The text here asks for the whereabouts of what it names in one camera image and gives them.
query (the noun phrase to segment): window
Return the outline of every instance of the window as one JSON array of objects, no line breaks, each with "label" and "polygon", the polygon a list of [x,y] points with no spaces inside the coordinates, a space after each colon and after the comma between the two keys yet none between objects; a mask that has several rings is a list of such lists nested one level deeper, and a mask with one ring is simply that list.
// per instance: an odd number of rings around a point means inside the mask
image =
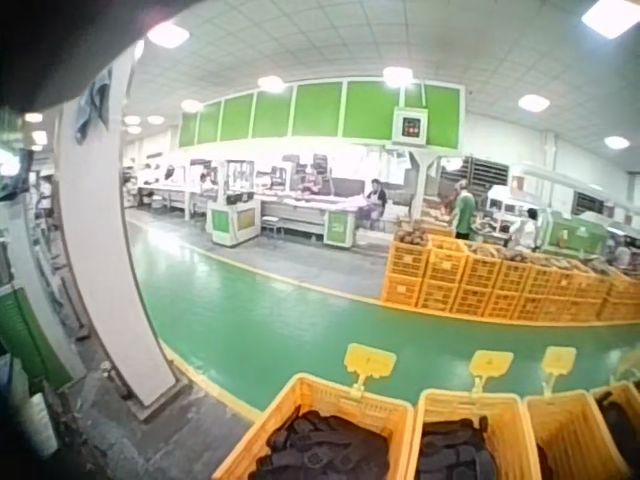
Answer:
[{"label": "window", "polygon": [[602,215],[604,213],[604,202],[586,193],[574,192],[571,213],[580,215],[584,212],[596,212]]}]

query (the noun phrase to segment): white ceiling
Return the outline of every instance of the white ceiling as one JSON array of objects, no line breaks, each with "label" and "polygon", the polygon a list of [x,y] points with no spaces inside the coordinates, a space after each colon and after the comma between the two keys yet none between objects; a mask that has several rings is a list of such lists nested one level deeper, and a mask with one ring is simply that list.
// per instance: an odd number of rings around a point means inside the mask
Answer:
[{"label": "white ceiling", "polygon": [[[471,112],[556,131],[640,170],[640,33],[606,40],[580,17],[595,0],[206,0],[175,23],[191,38],[174,50],[147,42],[127,113],[176,123],[180,102],[208,101],[285,81],[381,75],[461,83]],[[518,99],[551,100],[543,113]],[[614,152],[603,139],[632,142]]]}]

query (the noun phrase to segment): white shirt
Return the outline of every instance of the white shirt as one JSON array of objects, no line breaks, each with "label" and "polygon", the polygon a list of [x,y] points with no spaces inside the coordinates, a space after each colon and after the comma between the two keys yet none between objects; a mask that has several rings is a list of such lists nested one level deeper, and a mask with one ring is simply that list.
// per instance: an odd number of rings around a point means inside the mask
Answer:
[{"label": "white shirt", "polygon": [[538,228],[536,222],[531,219],[522,219],[513,224],[509,229],[511,242],[509,248],[532,251],[536,247]]},{"label": "white shirt", "polygon": [[631,262],[631,250],[628,247],[618,247],[615,253],[615,265],[618,268],[627,268]]}]

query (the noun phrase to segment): worker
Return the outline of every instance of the worker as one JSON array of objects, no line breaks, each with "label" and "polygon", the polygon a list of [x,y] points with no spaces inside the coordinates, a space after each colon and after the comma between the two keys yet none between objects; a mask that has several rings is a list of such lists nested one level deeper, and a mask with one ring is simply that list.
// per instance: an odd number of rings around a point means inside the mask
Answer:
[{"label": "worker", "polygon": [[616,249],[614,254],[614,266],[617,268],[629,268],[631,263],[631,239],[623,238],[620,242],[620,246]]},{"label": "worker", "polygon": [[318,173],[315,167],[311,166],[305,176],[304,183],[298,187],[302,193],[312,193],[318,195],[322,188],[322,175]]},{"label": "worker", "polygon": [[367,194],[367,203],[371,212],[369,228],[377,230],[378,224],[384,215],[387,206],[387,192],[382,188],[382,182],[377,178],[371,180],[371,191]]},{"label": "worker", "polygon": [[524,252],[533,252],[538,238],[538,210],[527,209],[527,218],[521,218],[509,229],[509,248]]},{"label": "worker", "polygon": [[451,217],[451,226],[456,232],[456,238],[469,240],[471,236],[471,220],[476,211],[476,200],[469,190],[467,181],[460,180],[455,185],[457,194],[456,206]]}]

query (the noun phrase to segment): machine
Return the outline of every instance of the machine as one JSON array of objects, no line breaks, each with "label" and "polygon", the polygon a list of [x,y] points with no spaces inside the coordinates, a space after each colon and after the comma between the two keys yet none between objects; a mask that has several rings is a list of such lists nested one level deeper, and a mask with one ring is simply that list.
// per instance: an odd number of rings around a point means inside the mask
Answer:
[{"label": "machine", "polygon": [[215,197],[207,202],[206,231],[213,243],[232,247],[260,235],[260,201],[254,195],[254,162],[222,160],[211,162],[217,185]]},{"label": "machine", "polygon": [[551,209],[541,210],[539,218],[541,252],[569,258],[602,254],[609,232],[601,224]]}]

